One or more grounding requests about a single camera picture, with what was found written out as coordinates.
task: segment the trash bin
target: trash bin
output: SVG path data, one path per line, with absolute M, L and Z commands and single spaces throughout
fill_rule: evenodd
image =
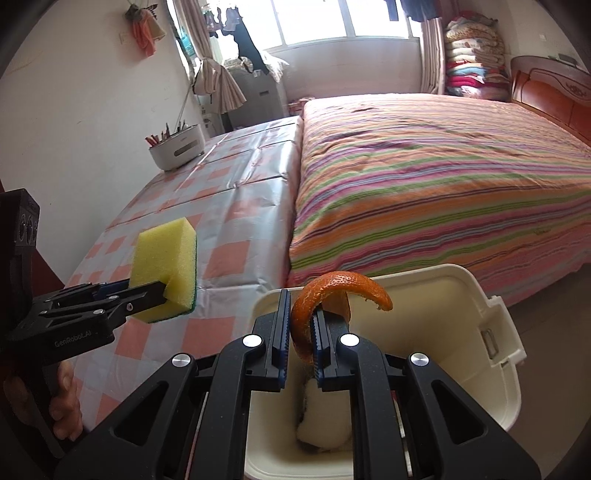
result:
M 505 430 L 519 413 L 521 393 L 515 366 L 525 351 L 500 297 L 487 299 L 474 276 L 458 265 L 438 265 L 374 279 L 394 308 L 378 310 L 350 295 L 350 331 L 385 353 L 426 353 L 456 380 Z M 291 289 L 295 300 L 301 288 Z M 277 308 L 279 290 L 257 302 L 253 320 Z M 305 379 L 293 346 L 287 383 L 280 393 L 253 392 L 245 474 L 255 480 L 351 480 L 351 451 L 310 453 L 296 441 Z

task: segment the floor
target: floor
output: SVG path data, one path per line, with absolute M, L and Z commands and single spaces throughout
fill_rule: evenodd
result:
M 545 477 L 591 416 L 591 264 L 509 311 L 527 353 L 511 434 Z

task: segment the pink checkered tablecloth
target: pink checkered tablecloth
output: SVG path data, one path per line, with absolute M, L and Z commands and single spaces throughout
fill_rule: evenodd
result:
M 197 231 L 194 312 L 153 325 L 130 317 L 113 343 L 74 359 L 87 427 L 175 353 L 211 355 L 250 332 L 256 301 L 284 286 L 302 130 L 291 117 L 212 138 L 204 156 L 156 175 L 90 249 L 69 286 L 127 278 L 143 230 L 186 217 Z

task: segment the hanging clothes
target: hanging clothes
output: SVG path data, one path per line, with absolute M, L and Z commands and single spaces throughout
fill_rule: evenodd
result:
M 223 27 L 222 23 L 216 22 L 216 17 L 213 16 L 211 10 L 206 11 L 203 14 L 203 18 L 205 19 L 205 25 L 209 32 L 209 36 L 218 38 L 216 30 L 220 30 Z
M 228 11 L 230 10 L 232 10 L 232 12 L 230 12 L 230 17 L 228 17 Z M 219 18 L 222 11 L 218 8 L 217 13 Z M 230 27 L 233 27 L 234 30 L 227 30 L 225 27 L 222 29 L 222 35 L 232 35 L 234 37 L 234 41 L 238 44 L 238 56 L 249 59 L 252 62 L 252 68 L 254 70 L 262 70 L 265 75 L 268 74 L 269 69 L 265 65 L 265 62 L 262 61 L 261 53 L 252 42 L 251 35 L 246 29 L 246 25 L 242 21 L 238 7 L 228 8 L 226 11 L 226 18 L 232 18 Z
M 384 0 L 388 7 L 388 17 L 391 22 L 398 21 L 398 8 L 396 7 L 396 0 Z
M 390 20 L 392 20 L 394 11 L 396 11 L 396 1 L 385 1 L 388 5 L 388 14 L 390 15 Z M 404 14 L 407 17 L 412 18 L 415 22 L 425 22 L 440 16 L 437 12 L 437 7 L 434 0 L 401 0 L 401 3 Z M 395 17 L 395 21 L 398 21 L 398 12 L 396 12 Z

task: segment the screw head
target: screw head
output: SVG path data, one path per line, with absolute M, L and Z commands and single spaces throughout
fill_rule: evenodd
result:
M 186 367 L 189 363 L 191 363 L 191 357 L 186 353 L 179 353 L 173 357 L 173 365 L 175 367 Z
M 244 343 L 244 345 L 246 346 L 253 348 L 259 346 L 262 343 L 262 338 L 258 335 L 246 335 L 242 339 L 242 343 Z
M 424 367 L 429 363 L 429 357 L 424 353 L 413 353 L 410 356 L 410 361 L 417 367 Z
M 357 335 L 353 335 L 352 333 L 345 333 L 340 338 L 340 343 L 346 346 L 355 346 L 359 343 L 359 337 Z

